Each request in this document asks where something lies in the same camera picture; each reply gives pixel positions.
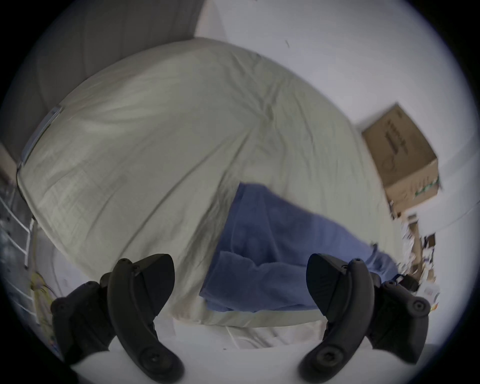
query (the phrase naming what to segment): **bed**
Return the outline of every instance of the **bed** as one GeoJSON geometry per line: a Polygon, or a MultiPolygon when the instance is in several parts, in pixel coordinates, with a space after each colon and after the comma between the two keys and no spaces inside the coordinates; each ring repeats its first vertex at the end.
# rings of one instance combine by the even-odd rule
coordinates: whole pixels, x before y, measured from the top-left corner
{"type": "Polygon", "coordinates": [[[60,103],[18,174],[55,246],[89,278],[122,257],[169,253],[165,311],[193,324],[277,327],[319,311],[213,312],[198,296],[240,182],[326,216],[401,261],[361,135],[303,80],[247,50],[197,38],[136,53],[60,103]]]}

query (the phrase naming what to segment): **white wall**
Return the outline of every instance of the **white wall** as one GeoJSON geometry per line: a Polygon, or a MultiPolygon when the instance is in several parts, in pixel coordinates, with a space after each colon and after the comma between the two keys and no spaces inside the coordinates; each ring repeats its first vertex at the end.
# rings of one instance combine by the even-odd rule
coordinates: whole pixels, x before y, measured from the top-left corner
{"type": "Polygon", "coordinates": [[[441,344],[466,304],[480,251],[478,114],[441,39],[393,0],[207,0],[196,35],[289,68],[359,129],[395,102],[417,123],[438,156],[443,188],[412,210],[421,235],[436,232],[442,293],[427,341],[441,344]]]}

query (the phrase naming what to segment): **light green bedsheet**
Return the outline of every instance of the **light green bedsheet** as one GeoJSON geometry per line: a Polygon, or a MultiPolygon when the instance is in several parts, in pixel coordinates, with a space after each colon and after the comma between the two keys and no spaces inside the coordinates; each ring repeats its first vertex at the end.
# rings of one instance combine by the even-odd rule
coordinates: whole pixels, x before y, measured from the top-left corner
{"type": "Polygon", "coordinates": [[[202,324],[283,326],[319,311],[212,312],[198,296],[237,185],[259,182],[400,260],[361,135],[324,96],[258,54],[207,39],[153,48],[61,103],[19,174],[39,224],[98,280],[169,253],[166,310],[202,324]]]}

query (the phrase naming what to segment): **blue blanket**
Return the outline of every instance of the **blue blanket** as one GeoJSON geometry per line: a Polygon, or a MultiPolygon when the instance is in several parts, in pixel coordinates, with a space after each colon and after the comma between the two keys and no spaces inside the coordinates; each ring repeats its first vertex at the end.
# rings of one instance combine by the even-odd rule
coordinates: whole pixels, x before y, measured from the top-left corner
{"type": "Polygon", "coordinates": [[[313,253],[365,261],[382,281],[397,273],[393,260],[345,228],[300,209],[259,184],[240,184],[200,291],[219,312],[316,309],[307,290],[313,253]]]}

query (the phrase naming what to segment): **headboard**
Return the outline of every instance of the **headboard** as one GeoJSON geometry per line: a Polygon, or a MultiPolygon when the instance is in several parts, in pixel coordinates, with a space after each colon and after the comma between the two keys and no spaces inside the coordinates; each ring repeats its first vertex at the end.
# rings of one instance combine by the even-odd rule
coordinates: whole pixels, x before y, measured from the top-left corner
{"type": "Polygon", "coordinates": [[[204,0],[77,0],[29,52],[0,107],[15,161],[46,114],[78,84],[145,49],[193,37],[204,0]]]}

